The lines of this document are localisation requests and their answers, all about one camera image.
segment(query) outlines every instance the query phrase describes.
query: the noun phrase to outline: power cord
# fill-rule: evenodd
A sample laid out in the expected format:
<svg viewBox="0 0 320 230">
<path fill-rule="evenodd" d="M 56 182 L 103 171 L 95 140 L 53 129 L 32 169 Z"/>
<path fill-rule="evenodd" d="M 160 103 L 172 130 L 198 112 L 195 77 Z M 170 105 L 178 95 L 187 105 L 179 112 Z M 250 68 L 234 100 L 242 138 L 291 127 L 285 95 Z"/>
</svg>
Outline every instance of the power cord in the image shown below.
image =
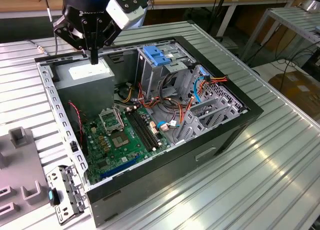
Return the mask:
<svg viewBox="0 0 320 230">
<path fill-rule="evenodd" d="M 286 65 L 286 67 L 285 67 L 285 69 L 284 69 L 283 75 L 282 75 L 281 84 L 280 84 L 280 88 L 279 88 L 279 92 L 280 92 L 280 93 L 281 93 L 281 90 L 282 90 L 282 87 L 283 87 L 283 84 L 284 84 L 285 75 L 286 75 L 286 72 L 287 72 L 287 69 L 288 69 L 288 66 L 289 66 L 290 62 L 292 62 L 298 54 L 302 53 L 302 52 L 305 51 L 305 50 L 309 50 L 309 48 L 311 48 L 312 46 L 317 45 L 317 44 L 319 44 L 319 43 L 320 43 L 320 41 L 317 41 L 317 42 L 311 44 L 310 46 L 307 46 L 307 47 L 301 49 L 301 50 L 298 51 L 295 55 L 293 55 L 292 58 L 290 58 L 290 61 L 287 63 L 287 65 Z"/>
<path fill-rule="evenodd" d="M 26 41 L 28 41 L 29 43 L 33 44 L 40 53 L 46 55 L 46 56 L 50 56 L 50 54 L 40 45 L 38 45 L 37 43 L 35 43 L 34 41 L 30 40 L 30 39 L 26 39 Z"/>
<path fill-rule="evenodd" d="M 249 64 L 249 61 L 253 61 L 256 57 L 256 55 L 267 45 L 267 43 L 273 38 L 273 36 L 276 34 L 276 32 L 278 31 L 278 29 L 280 28 L 280 26 L 278 26 L 278 28 L 272 33 L 272 35 L 270 36 L 270 38 L 259 47 L 259 49 L 253 54 L 251 55 L 251 57 L 249 57 L 246 61 L 244 61 L 247 65 Z"/>
<path fill-rule="evenodd" d="M 53 27 L 53 20 L 52 20 L 52 15 L 51 15 L 49 3 L 48 3 L 48 0 L 44 0 L 44 1 L 45 1 L 45 5 L 46 5 L 46 10 L 47 10 L 47 12 L 48 12 L 48 16 L 49 16 L 49 19 L 50 19 L 50 23 L 51 23 L 51 26 L 52 26 L 52 30 L 53 30 L 53 29 L 54 29 L 54 27 Z M 58 40 L 57 40 L 57 35 L 55 34 L 55 32 L 53 32 L 53 35 L 54 35 L 54 44 L 55 44 L 54 55 L 57 55 L 57 54 L 58 54 Z"/>
</svg>

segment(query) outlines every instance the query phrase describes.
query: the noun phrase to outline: robotic arm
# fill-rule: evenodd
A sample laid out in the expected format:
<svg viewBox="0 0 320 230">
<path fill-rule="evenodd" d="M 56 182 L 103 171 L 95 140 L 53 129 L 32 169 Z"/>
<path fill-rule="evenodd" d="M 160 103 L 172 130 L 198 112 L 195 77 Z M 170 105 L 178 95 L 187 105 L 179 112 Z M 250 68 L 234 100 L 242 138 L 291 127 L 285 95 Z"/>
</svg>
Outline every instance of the robotic arm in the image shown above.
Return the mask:
<svg viewBox="0 0 320 230">
<path fill-rule="evenodd" d="M 63 0 L 62 16 L 53 23 L 53 31 L 74 48 L 85 50 L 94 65 L 98 50 L 140 20 L 147 6 L 148 0 Z"/>
</svg>

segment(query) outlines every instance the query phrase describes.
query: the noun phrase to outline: ram slot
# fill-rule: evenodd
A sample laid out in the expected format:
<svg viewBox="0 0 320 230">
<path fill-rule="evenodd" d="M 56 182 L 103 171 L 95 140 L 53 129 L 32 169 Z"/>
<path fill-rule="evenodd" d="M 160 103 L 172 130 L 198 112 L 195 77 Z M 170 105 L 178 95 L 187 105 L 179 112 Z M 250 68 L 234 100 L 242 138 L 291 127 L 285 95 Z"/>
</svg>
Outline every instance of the ram slot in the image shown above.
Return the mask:
<svg viewBox="0 0 320 230">
<path fill-rule="evenodd" d="M 129 112 L 126 114 L 126 116 L 147 151 L 151 152 L 153 148 L 157 148 L 157 141 L 149 131 L 140 115 L 137 112 Z"/>
</svg>

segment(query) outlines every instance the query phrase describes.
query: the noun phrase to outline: desk leg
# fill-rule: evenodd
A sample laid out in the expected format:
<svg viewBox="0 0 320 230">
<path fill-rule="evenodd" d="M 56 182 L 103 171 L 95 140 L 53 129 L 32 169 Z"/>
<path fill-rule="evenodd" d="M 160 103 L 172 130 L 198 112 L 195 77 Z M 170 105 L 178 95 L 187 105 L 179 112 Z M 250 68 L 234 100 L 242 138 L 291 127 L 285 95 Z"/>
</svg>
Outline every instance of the desk leg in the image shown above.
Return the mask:
<svg viewBox="0 0 320 230">
<path fill-rule="evenodd" d="M 243 52 L 240 55 L 240 59 L 242 61 L 245 60 L 245 57 L 247 56 L 249 50 L 251 49 L 252 45 L 254 44 L 255 40 L 258 37 L 258 34 L 260 33 L 261 29 L 264 27 L 264 25 L 267 22 L 267 19 L 269 17 L 269 10 L 267 9 L 262 18 L 260 19 L 260 21 L 258 22 L 258 25 L 255 27 L 251 37 L 249 38 L 248 42 L 246 43 L 246 45 L 244 46 Z"/>
<path fill-rule="evenodd" d="M 288 2 L 285 4 L 284 7 L 285 7 L 285 8 L 290 8 L 293 2 L 294 2 L 293 0 L 288 1 Z M 268 33 L 265 35 L 263 41 L 261 42 L 261 46 L 262 46 L 263 44 L 265 44 L 266 41 L 269 40 L 269 38 L 272 36 L 272 34 L 274 33 L 274 31 L 277 29 L 278 26 L 279 26 L 279 23 L 278 23 L 277 21 L 275 21 L 274 24 L 272 25 L 272 27 L 270 28 L 270 30 L 268 31 Z"/>
<path fill-rule="evenodd" d="M 227 29 L 227 26 L 230 22 L 230 19 L 232 17 L 232 15 L 234 14 L 235 10 L 236 10 L 237 5 L 231 5 L 229 6 L 228 10 L 226 11 L 226 14 L 224 16 L 224 19 L 221 23 L 221 26 L 219 28 L 218 33 L 216 34 L 217 37 L 222 37 Z"/>
</svg>

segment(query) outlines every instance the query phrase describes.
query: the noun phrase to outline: aluminum table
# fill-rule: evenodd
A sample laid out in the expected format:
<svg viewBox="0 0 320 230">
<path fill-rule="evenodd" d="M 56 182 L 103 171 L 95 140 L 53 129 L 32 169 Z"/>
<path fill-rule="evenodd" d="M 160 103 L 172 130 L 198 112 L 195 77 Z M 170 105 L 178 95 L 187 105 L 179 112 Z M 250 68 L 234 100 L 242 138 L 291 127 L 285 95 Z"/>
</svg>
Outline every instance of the aluminum table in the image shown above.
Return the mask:
<svg viewBox="0 0 320 230">
<path fill-rule="evenodd" d="M 224 153 L 99 229 L 308 229 L 320 214 L 320 126 L 195 24 L 127 30 L 115 44 L 182 35 L 264 110 Z M 49 53 L 53 38 L 35 40 Z M 59 53 L 73 51 L 59 39 Z M 33 132 L 43 171 L 69 162 L 26 41 L 0 45 L 0 134 Z M 4 226 L 94 229 L 89 209 L 60 227 L 49 204 Z"/>
<path fill-rule="evenodd" d="M 306 39 L 312 44 L 320 41 L 320 34 L 315 31 L 315 28 L 317 26 L 320 26 L 320 13 L 309 13 L 298 6 L 287 8 L 270 8 L 264 12 L 261 20 L 259 21 L 251 37 L 246 43 L 244 50 L 240 56 L 242 60 L 244 60 L 248 55 L 252 44 L 257 39 L 260 31 L 269 18 L 274 19 L 275 23 L 262 41 L 262 45 L 272 36 L 273 32 L 280 24 L 296 32 L 302 37 L 302 40 Z"/>
</svg>

